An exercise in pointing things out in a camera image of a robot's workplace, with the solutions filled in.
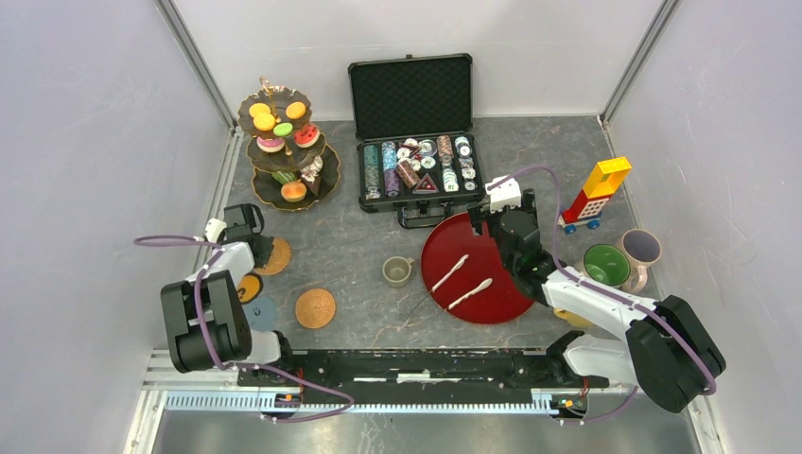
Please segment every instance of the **brown coaster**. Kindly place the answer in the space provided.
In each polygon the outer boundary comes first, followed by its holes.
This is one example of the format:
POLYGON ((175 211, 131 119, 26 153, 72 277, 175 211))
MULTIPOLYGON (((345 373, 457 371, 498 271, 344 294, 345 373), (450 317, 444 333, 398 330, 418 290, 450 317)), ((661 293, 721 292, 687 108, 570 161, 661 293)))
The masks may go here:
POLYGON ((274 238, 273 253, 270 255, 267 265, 253 270, 263 276, 273 276, 289 265, 290 258, 292 258, 292 249, 289 247, 289 243, 283 238, 274 238))
POLYGON ((331 322, 336 310, 334 296, 328 290, 313 288, 298 297, 295 318, 303 327, 317 329, 331 322))

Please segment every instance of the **white wall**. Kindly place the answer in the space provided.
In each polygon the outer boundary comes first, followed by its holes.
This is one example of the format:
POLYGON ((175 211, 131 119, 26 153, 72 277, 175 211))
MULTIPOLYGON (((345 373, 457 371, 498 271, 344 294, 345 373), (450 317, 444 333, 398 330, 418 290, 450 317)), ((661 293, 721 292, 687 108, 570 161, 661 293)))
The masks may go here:
POLYGON ((149 1, 0 8, 0 452, 121 452, 227 131, 149 1))
POLYGON ((660 0, 175 0, 235 113, 259 76, 352 118, 348 64, 468 52, 474 113, 597 114, 660 0))
POLYGON ((727 359, 712 403, 732 452, 802 443, 802 4, 682 2, 612 120, 657 267, 727 359))

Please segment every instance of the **blue coaster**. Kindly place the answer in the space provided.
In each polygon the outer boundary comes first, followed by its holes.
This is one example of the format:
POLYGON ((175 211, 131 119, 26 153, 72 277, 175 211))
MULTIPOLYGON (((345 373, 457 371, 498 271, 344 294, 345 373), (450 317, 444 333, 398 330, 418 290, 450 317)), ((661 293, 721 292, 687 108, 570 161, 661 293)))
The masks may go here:
POLYGON ((276 310, 270 297, 260 296, 242 307, 248 326, 255 331, 264 333, 275 329, 276 310))

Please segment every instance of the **orange coaster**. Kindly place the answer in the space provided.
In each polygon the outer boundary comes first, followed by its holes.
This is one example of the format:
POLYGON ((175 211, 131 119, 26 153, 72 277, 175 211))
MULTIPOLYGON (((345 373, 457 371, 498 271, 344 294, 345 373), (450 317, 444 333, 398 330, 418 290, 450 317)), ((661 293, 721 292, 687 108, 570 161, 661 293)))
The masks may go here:
POLYGON ((236 296, 239 297, 240 303, 246 305, 253 301, 260 291, 262 291, 262 278, 258 274, 249 272, 245 274, 236 288, 236 296))
POLYGON ((298 297, 298 302, 295 303, 295 318, 303 327, 317 329, 331 322, 336 310, 334 296, 328 290, 313 288, 298 297))
POLYGON ((292 258, 292 249, 289 247, 289 243, 283 238, 274 238, 273 253, 270 255, 267 265, 262 268, 254 268, 253 271, 263 276, 273 276, 289 265, 290 258, 292 258))

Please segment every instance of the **green mug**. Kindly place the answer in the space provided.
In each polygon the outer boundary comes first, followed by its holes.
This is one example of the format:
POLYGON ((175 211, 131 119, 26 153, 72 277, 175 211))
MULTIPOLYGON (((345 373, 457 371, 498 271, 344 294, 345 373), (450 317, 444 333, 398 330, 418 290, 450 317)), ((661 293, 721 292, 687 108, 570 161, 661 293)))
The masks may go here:
POLYGON ((609 244, 591 246, 576 269, 594 281, 614 288, 626 282, 631 271, 626 255, 609 244))

